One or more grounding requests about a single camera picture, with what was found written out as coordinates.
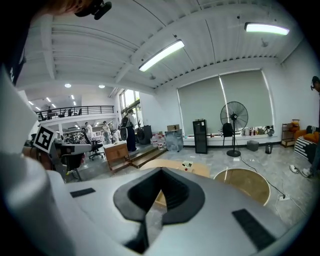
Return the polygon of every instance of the fluorescent light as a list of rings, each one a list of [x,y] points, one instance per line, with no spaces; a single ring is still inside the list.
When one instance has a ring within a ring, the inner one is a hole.
[[[289,29],[281,26],[252,23],[252,22],[247,22],[244,25],[244,29],[247,32],[266,32],[266,33],[274,33],[279,35],[287,35],[290,31]]]
[[[147,69],[151,68],[154,64],[161,61],[163,58],[167,57],[169,54],[172,54],[173,52],[185,47],[184,43],[181,40],[178,40],[174,42],[173,44],[170,44],[168,47],[164,48],[160,52],[158,52],[156,55],[154,55],[152,58],[147,60],[142,66],[139,67],[139,70],[146,71]]]

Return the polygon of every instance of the wooden platform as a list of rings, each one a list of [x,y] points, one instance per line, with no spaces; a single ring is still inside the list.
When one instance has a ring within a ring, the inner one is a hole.
[[[144,164],[148,163],[149,161],[161,156],[165,153],[167,149],[159,150],[157,147],[151,148],[144,152],[138,153],[131,159],[132,166],[135,168],[140,168]]]

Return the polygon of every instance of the standing fan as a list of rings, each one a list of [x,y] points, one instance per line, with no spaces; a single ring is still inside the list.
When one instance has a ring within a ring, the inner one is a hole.
[[[233,150],[229,150],[226,154],[230,157],[238,157],[240,151],[235,150],[236,147],[236,132],[240,132],[248,123],[248,111],[244,105],[237,101],[227,103],[221,110],[220,119],[222,125],[230,123],[233,128]]]

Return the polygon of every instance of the step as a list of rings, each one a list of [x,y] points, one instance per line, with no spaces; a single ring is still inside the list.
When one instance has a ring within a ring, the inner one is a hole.
[[[129,155],[131,162],[136,161],[148,154],[150,154],[151,152],[157,150],[157,147],[148,147],[147,149],[145,149],[144,151],[139,151],[134,155]]]
[[[131,162],[132,166],[134,166],[135,168],[140,168],[141,166],[145,165],[149,161],[157,158],[158,156],[161,156],[166,151],[167,151],[167,149],[159,150],[159,149],[155,148],[155,150],[153,150],[151,153],[148,153],[148,154],[142,156],[138,160],[132,161]]]

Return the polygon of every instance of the floor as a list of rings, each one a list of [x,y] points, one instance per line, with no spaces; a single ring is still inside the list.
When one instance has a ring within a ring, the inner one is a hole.
[[[250,169],[240,159],[236,161],[233,157],[228,156],[226,154],[228,150],[217,148],[209,149],[208,154],[196,154],[194,148],[184,148],[180,152],[168,151],[159,158],[174,161],[190,160],[195,163],[205,164],[210,169],[210,177],[212,179],[225,169]],[[270,187],[271,195],[266,207],[280,216],[289,228],[305,217],[302,211],[306,214],[312,211],[318,197],[320,180],[318,178],[304,178],[300,174],[290,171],[289,165],[295,165],[301,170],[310,167],[310,163],[306,159],[294,153],[293,147],[284,148],[280,145],[275,145],[272,154],[266,154],[263,146],[259,147],[258,151],[255,152],[246,148],[240,148],[240,151],[242,159],[247,164],[256,168],[257,172],[263,175],[272,185],[285,194],[289,194],[290,198],[294,200],[277,201],[280,193],[275,188]],[[113,176],[107,166],[106,157],[103,159],[96,157],[94,161],[90,161],[87,156],[79,171],[84,180],[105,179]],[[117,172],[115,176],[138,171],[138,169],[129,166]],[[161,231],[161,218],[165,212],[165,207],[154,204],[146,216],[150,243],[154,241]]]

